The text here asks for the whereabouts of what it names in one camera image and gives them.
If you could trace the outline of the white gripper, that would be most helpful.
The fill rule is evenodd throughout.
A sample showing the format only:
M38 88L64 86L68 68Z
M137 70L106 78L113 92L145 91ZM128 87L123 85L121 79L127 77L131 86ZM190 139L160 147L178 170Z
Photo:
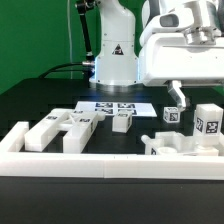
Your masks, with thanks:
M180 112L186 107L181 87L224 82L224 38L215 45L188 45L181 33L152 35L139 54L139 78L145 86L164 86Z

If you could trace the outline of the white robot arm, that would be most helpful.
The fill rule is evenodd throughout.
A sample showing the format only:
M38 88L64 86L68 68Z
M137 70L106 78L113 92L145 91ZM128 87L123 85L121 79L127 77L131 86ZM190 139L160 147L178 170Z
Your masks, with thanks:
M134 51L135 17L118 0L98 0L101 51L90 83L109 91L142 84L165 86L179 110L183 86L224 84L224 36L217 0L145 0Z

